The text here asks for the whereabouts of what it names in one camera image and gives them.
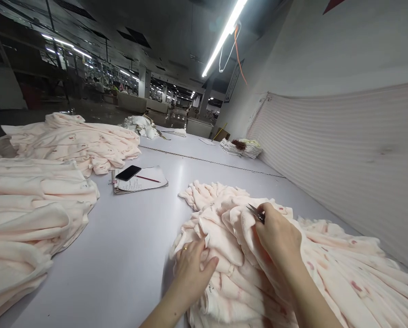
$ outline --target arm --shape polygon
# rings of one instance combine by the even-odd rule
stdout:
[[[186,243],[176,254],[177,273],[168,292],[140,328],[174,328],[178,320],[204,293],[219,259],[212,258],[203,271],[199,264],[205,241]]]
[[[257,235],[285,277],[300,328],[342,328],[301,259],[301,233],[270,203],[258,210],[265,212],[266,220],[256,223]]]

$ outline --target hand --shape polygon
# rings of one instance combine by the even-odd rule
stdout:
[[[275,265],[284,269],[295,260],[301,260],[301,233],[270,203],[260,204],[259,212],[265,212],[265,224],[256,222],[255,229],[260,242]]]
[[[185,310],[203,295],[219,262],[219,258],[213,257],[201,271],[199,264],[204,247],[203,238],[200,241],[186,243],[176,254],[177,274],[169,291],[176,295],[176,300]]]

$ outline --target ceiling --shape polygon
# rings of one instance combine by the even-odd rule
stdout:
[[[250,0],[240,21],[240,55],[264,33],[267,17],[281,0]],[[153,75],[186,89],[200,91],[201,74],[236,0],[92,1],[49,0],[56,36],[114,65],[137,72],[143,65]],[[21,24],[53,35],[46,0],[0,0],[0,11]],[[233,36],[226,41],[228,58]],[[235,51],[213,89],[225,94],[236,65]]]

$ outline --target pen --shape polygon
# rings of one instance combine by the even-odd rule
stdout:
[[[157,180],[153,180],[153,179],[150,179],[150,178],[145,178],[145,177],[142,177],[142,176],[140,176],[140,175],[136,175],[138,178],[142,178],[142,179],[146,179],[146,180],[150,180],[150,181],[154,181],[154,182],[158,182],[158,183],[160,183],[160,181],[157,181]]]

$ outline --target white table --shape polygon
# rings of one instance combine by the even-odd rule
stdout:
[[[192,209],[177,197],[194,179],[275,198],[294,214],[352,228],[285,178],[233,169],[142,149],[127,165],[160,165],[169,186],[114,195],[110,175],[92,176],[101,198],[75,242],[56,255],[46,281],[0,318],[0,328],[135,328],[157,305],[172,280],[169,249]],[[177,327],[187,327],[182,320]]]
[[[173,131],[172,128],[163,128],[160,126],[157,126],[157,129],[160,131]],[[259,159],[227,154],[219,146],[219,142],[217,141],[214,141],[215,146],[210,146],[200,141],[200,139],[203,139],[202,137],[193,134],[187,134],[187,137],[180,137],[171,133],[163,133],[163,135],[171,140],[165,140],[161,137],[155,137],[154,139],[140,137],[140,146],[252,172],[282,176]]]

